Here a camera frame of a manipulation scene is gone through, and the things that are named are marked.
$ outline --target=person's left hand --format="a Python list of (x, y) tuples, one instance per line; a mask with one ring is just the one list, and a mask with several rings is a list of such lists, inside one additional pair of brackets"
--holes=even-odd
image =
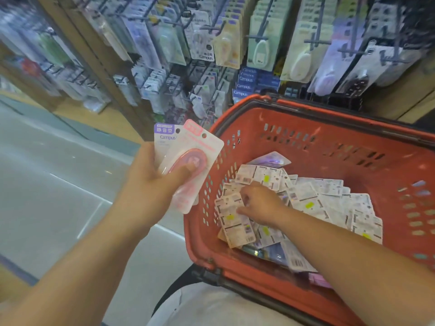
[(154, 156), (154, 143), (143, 143), (128, 170), (126, 182), (106, 216), (141, 239), (162, 219), (175, 191), (196, 169), (195, 165), (187, 164), (167, 175), (160, 175), (154, 167)]

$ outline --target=forearm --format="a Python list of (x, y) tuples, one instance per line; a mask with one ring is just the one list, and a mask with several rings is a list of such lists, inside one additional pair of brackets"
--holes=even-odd
[(362, 236), (294, 209), (280, 229), (369, 326), (427, 326), (435, 318), (435, 275)]
[(117, 222), (106, 216), (0, 325), (99, 325), (140, 240)]

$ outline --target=hand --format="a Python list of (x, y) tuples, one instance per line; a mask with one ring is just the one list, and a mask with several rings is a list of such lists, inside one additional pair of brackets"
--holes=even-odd
[(248, 216), (258, 224), (279, 230), (280, 219), (283, 219), (288, 207), (275, 192), (259, 182), (252, 182), (243, 187), (240, 194), (246, 207), (239, 207), (237, 213)]
[(143, 143), (106, 216), (115, 224), (127, 227), (128, 231), (138, 233), (141, 239), (162, 219), (175, 191), (196, 169), (195, 165), (187, 164), (167, 175), (160, 175), (154, 167), (154, 156), (154, 143)]

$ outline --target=red shopping basket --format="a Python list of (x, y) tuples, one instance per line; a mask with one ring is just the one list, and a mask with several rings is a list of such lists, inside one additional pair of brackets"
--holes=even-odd
[(366, 192), (383, 219), (384, 245), (435, 266), (435, 135), (399, 125), (252, 95), (229, 109), (211, 132), (225, 146), (184, 217), (186, 246), (206, 278), (308, 325), (362, 325), (331, 290), (239, 249), (218, 237), (214, 200), (238, 167), (278, 151), (289, 174), (342, 179)]

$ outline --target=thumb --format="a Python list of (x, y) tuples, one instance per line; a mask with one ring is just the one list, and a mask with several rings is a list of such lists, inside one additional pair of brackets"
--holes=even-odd
[(195, 170), (196, 166), (192, 163), (173, 170), (162, 178), (164, 188), (174, 194), (180, 186), (189, 180)]
[(251, 217), (251, 214), (252, 214), (251, 208), (249, 208), (249, 207), (238, 207), (236, 212), (238, 214), (242, 214), (242, 215), (245, 215), (247, 217)]

